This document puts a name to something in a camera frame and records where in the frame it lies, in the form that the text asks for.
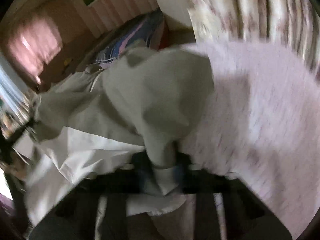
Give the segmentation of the pink window curtain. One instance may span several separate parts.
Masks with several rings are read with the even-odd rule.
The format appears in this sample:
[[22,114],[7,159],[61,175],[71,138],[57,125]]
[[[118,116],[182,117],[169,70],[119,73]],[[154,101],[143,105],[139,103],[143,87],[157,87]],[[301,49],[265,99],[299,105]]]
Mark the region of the pink window curtain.
[[62,47],[58,27],[49,16],[34,16],[20,22],[8,39],[8,49],[13,58],[39,85],[44,67]]

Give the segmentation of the floral beige blue curtain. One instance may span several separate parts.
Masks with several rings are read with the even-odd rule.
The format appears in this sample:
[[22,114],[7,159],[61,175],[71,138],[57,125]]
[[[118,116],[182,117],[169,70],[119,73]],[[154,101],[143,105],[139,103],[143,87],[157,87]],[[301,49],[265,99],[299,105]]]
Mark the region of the floral beige blue curtain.
[[311,0],[186,0],[197,42],[265,41],[296,53],[319,79],[319,4]]

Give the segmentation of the grey green large jacket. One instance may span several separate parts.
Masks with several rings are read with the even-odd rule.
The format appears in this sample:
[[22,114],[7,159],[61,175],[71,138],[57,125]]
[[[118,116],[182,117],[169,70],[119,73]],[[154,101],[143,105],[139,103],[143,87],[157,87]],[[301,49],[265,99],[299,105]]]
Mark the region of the grey green large jacket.
[[38,95],[25,195],[31,222],[84,178],[111,173],[134,153],[171,167],[171,143],[197,126],[213,88],[207,56],[136,47],[106,69],[88,67]]

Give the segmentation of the blue pink striped quilt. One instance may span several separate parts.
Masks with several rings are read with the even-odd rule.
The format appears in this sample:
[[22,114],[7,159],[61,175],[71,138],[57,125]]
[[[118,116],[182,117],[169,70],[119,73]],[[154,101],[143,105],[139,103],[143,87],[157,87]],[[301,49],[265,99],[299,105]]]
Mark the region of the blue pink striped quilt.
[[115,37],[97,53],[95,62],[111,63],[136,42],[142,42],[142,46],[147,48],[159,49],[166,27],[165,17],[160,9],[139,15],[116,31]]

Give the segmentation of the floral pink bed sheet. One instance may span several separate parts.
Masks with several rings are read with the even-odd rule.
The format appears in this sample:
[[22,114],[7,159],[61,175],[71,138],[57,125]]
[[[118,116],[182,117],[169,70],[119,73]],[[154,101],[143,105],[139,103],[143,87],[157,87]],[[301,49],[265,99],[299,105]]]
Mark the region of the floral pink bed sheet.
[[241,178],[297,239],[319,210],[319,85],[280,45],[183,49],[209,57],[214,92],[181,151],[213,173]]

